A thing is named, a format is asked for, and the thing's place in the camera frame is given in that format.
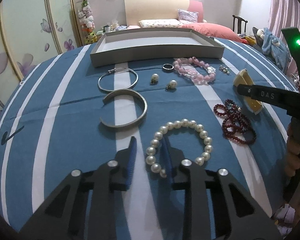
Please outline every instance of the blue striped bedsheet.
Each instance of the blue striped bedsheet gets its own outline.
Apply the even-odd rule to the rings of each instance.
[[[286,112],[265,104],[260,114],[250,112],[243,98],[233,89],[235,74],[246,68],[255,84],[296,91],[288,79],[255,49],[237,42],[216,39],[225,46],[223,58],[204,59],[219,68],[227,65],[231,75],[217,70],[215,82],[195,86],[176,72],[162,72],[172,58],[135,61],[94,68],[90,60],[92,46],[61,54],[38,65],[16,88],[2,111],[0,121],[0,214],[20,230],[42,201],[73,169],[95,170],[126,148],[130,136],[138,142],[134,177],[130,190],[116,192],[118,239],[181,239],[184,192],[171,191],[167,181],[150,177],[144,164],[144,152],[153,134],[168,121],[183,118],[204,125],[213,138],[214,150],[205,168],[228,169],[271,216],[282,203],[285,183],[283,157],[285,130],[290,123]],[[103,105],[105,96],[98,89],[98,78],[108,69],[129,67],[139,75],[134,87],[148,102],[145,121],[125,132],[110,132],[99,124],[99,117],[116,124],[126,123],[140,114],[138,103],[128,96],[117,97]],[[157,85],[150,77],[159,74]],[[127,87],[134,81],[131,73],[116,73],[102,79],[107,89]],[[175,79],[175,92],[165,90]],[[242,106],[252,121],[257,140],[250,146],[235,144],[222,135],[222,119],[213,113],[215,104],[229,98]],[[1,145],[3,134],[12,134]],[[170,135],[173,147],[195,159],[203,149],[194,131],[180,129]],[[213,214],[210,211],[213,228]]]

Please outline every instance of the blue plush toy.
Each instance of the blue plush toy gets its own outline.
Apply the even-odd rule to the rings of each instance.
[[[262,53],[274,57],[277,67],[283,72],[287,72],[288,64],[291,61],[288,48],[282,40],[274,36],[269,28],[258,30],[257,33],[263,39]]]

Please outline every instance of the red bead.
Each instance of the red bead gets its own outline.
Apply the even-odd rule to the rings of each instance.
[[[236,106],[234,101],[227,99],[224,105],[215,105],[213,111],[217,116],[226,116],[222,122],[222,131],[226,138],[232,139],[241,144],[252,144],[256,141],[257,135],[252,128],[250,120],[240,111],[238,111],[238,106]],[[247,132],[251,132],[253,134],[251,140],[244,141],[239,139],[237,136],[234,136],[235,133],[245,134]]]

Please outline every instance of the silver wire bracelet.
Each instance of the silver wire bracelet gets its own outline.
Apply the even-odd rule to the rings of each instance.
[[[120,96],[120,95],[128,95],[128,96],[132,96],[134,98],[138,98],[144,105],[143,113],[136,120],[133,120],[132,122],[128,122],[128,123],[121,124],[121,125],[107,124],[105,121],[102,120],[101,117],[100,117],[100,122],[102,124],[104,124],[105,126],[107,126],[109,128],[114,128],[114,129],[122,129],[122,128],[127,129],[132,126],[139,125],[139,123],[141,123],[143,121],[143,118],[146,116],[146,112],[148,110],[147,101],[145,100],[145,98],[142,95],[140,95],[138,92],[135,92],[134,90],[118,89],[118,90],[115,90],[115,91],[107,94],[106,97],[103,99],[103,103],[106,104],[111,100],[111,98],[114,98],[114,97]]]
[[[128,86],[128,87],[126,87],[126,88],[124,88],[124,89],[130,89],[130,88],[133,88],[133,87],[136,85],[136,83],[138,82],[138,79],[139,79],[138,74],[137,74],[135,71],[133,71],[132,69],[130,69],[130,68],[120,67],[120,68],[114,68],[114,69],[108,70],[108,72],[106,72],[105,74],[103,74],[103,75],[99,78],[99,80],[98,80],[98,87],[99,87],[99,89],[100,89],[100,90],[103,90],[103,91],[106,91],[106,92],[113,92],[113,91],[115,91],[115,90],[108,90],[108,89],[102,88],[102,87],[100,86],[100,80],[101,80],[103,77],[105,77],[105,76],[107,76],[107,75],[110,75],[110,74],[112,74],[112,73],[114,73],[114,72],[117,72],[117,71],[123,72],[123,71],[126,71],[126,70],[128,70],[129,72],[132,72],[133,74],[135,74],[135,75],[136,75],[136,80],[135,80],[135,82],[134,82],[133,84],[131,84],[130,86]]]

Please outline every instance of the cardboard tray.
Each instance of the cardboard tray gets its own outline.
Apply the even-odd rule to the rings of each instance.
[[[192,29],[144,28],[105,33],[90,53],[100,67],[154,58],[222,58],[224,47]]]

